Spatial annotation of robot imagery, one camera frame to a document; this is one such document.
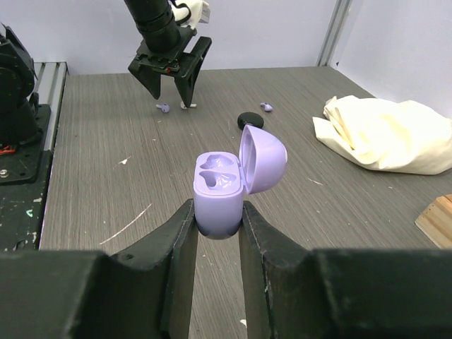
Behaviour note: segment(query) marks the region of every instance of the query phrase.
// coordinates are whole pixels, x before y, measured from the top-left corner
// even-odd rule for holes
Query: white scrap
[[[312,179],[310,179],[310,178],[308,178],[308,180],[311,181],[311,182],[313,182],[313,183],[315,183],[315,184],[318,184],[318,185],[320,185],[320,186],[323,186],[323,184],[322,184],[321,182],[316,182],[315,180],[312,180]]]
[[[197,106],[198,106],[197,104],[191,104],[190,108],[196,108]],[[181,108],[182,109],[187,109],[183,101],[181,101]]]
[[[124,159],[124,160],[118,162],[118,165],[119,165],[119,164],[125,165],[125,164],[127,163],[127,161],[128,161],[130,158],[131,158],[131,157],[127,157],[126,159]]]
[[[110,240],[112,240],[113,238],[117,237],[118,235],[120,235],[123,231],[127,230],[135,221],[137,221],[150,207],[152,206],[152,203],[150,203],[148,205],[148,207],[146,207],[144,210],[142,210],[140,212],[140,214],[138,214],[135,219],[133,219],[129,224],[127,224],[126,226],[124,226],[121,230],[119,230],[118,232],[116,232],[115,234],[113,234],[110,238],[104,240],[103,242],[101,242],[99,245],[103,245],[106,242],[109,242]]]

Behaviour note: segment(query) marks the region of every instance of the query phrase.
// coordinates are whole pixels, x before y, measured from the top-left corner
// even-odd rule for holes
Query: metal frame
[[[330,25],[317,60],[317,66],[328,66],[333,58],[335,47],[347,19],[352,0],[337,0],[331,16]]]
[[[68,68],[65,62],[35,63],[35,72],[37,74],[35,92],[40,95],[40,104],[50,105],[52,110],[44,150],[53,150]]]

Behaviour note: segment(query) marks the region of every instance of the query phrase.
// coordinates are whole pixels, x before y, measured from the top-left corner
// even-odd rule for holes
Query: purple earbud
[[[271,112],[273,111],[273,107],[271,107],[270,104],[267,104],[266,102],[261,102],[261,107],[263,108],[264,111],[266,112]]]
[[[169,113],[170,112],[170,106],[167,104],[161,104],[161,105],[156,105],[156,107],[161,110],[163,113]]]

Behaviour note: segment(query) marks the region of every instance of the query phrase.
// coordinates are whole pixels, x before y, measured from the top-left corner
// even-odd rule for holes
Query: white wall
[[[354,0],[331,66],[376,97],[452,118],[452,1]]]
[[[210,0],[205,69],[313,66],[335,0]],[[141,36],[123,0],[0,0],[0,20],[35,61],[74,73],[124,73]]]

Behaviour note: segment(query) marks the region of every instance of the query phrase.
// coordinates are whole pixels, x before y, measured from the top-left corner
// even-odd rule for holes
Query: red wire
[[[13,148],[9,148],[9,146],[6,146],[5,148],[3,148],[2,150],[0,150],[0,155],[4,155],[4,154],[12,154],[15,153],[16,150]]]

